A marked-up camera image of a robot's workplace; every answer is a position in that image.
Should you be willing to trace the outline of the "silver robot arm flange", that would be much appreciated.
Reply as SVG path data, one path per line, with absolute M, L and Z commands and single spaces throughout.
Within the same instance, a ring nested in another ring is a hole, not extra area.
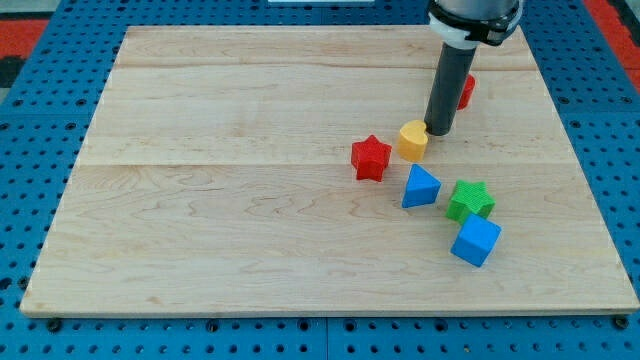
M 470 50 L 501 45 L 516 30 L 523 8 L 522 0 L 432 0 L 427 16 L 447 45 Z

